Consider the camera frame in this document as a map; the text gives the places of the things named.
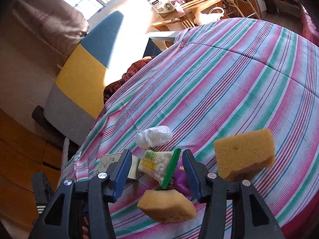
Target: product box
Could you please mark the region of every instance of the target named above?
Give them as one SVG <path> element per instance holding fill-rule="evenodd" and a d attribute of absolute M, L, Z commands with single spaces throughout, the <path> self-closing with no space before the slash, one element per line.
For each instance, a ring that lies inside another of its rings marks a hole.
<path fill-rule="evenodd" d="M 98 173 L 106 172 L 111 163 L 118 162 L 122 153 L 110 154 L 100 157 L 100 162 L 98 166 Z M 127 176 L 129 180 L 138 180 L 138 165 L 140 163 L 140 159 L 136 156 L 132 156 L 132 165 L 130 172 Z"/>

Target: plastic bag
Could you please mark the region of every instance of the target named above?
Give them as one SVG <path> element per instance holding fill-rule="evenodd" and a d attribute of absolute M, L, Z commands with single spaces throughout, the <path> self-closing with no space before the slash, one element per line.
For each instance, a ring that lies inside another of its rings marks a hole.
<path fill-rule="evenodd" d="M 166 189 L 176 169 L 180 153 L 179 148 L 170 152 L 146 150 L 138 165 L 138 171 L 147 173 L 159 182 L 162 189 Z"/>
<path fill-rule="evenodd" d="M 137 131 L 135 143 L 143 149 L 154 148 L 172 140 L 173 132 L 167 126 L 150 127 L 144 131 Z"/>

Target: metal screw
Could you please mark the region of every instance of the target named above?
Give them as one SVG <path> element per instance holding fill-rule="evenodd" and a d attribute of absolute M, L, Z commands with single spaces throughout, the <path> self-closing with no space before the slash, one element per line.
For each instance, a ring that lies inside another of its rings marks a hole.
<path fill-rule="evenodd" d="M 217 175 L 213 172 L 210 172 L 209 174 L 207 174 L 207 177 L 210 179 L 216 179 Z"/>
<path fill-rule="evenodd" d="M 107 177 L 107 173 L 106 173 L 106 172 L 100 172 L 100 173 L 98 174 L 98 177 L 99 177 L 100 179 L 104 179 L 104 178 Z"/>
<path fill-rule="evenodd" d="M 64 184 L 65 186 L 69 186 L 69 185 L 71 185 L 71 183 L 72 183 L 72 180 L 71 180 L 71 179 L 66 179 L 66 180 L 63 182 L 63 184 Z"/>
<path fill-rule="evenodd" d="M 243 180 L 242 181 L 242 184 L 244 185 L 244 186 L 250 186 L 250 181 L 249 180 Z"/>

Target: desk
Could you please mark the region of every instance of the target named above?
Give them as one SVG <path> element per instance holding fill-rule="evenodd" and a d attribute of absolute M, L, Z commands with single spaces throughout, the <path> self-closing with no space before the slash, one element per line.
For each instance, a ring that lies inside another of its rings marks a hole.
<path fill-rule="evenodd" d="M 166 25 L 173 23 L 182 23 L 185 28 L 195 27 L 194 17 L 195 14 L 209 8 L 210 6 L 220 2 L 222 0 L 193 0 L 191 2 L 182 5 L 184 13 L 177 11 L 166 15 L 164 21 L 151 24 L 151 27 L 158 29 L 159 31 L 169 31 Z"/>

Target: yellow sponge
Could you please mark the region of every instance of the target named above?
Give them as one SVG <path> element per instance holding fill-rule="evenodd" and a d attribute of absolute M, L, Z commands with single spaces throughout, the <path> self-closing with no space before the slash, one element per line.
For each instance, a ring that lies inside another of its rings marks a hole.
<path fill-rule="evenodd" d="M 157 222 L 172 223 L 196 217 L 196 208 L 176 190 L 144 192 L 138 208 Z"/>
<path fill-rule="evenodd" d="M 218 175 L 233 181 L 240 174 L 271 167 L 275 143 L 270 129 L 225 137 L 214 141 Z"/>

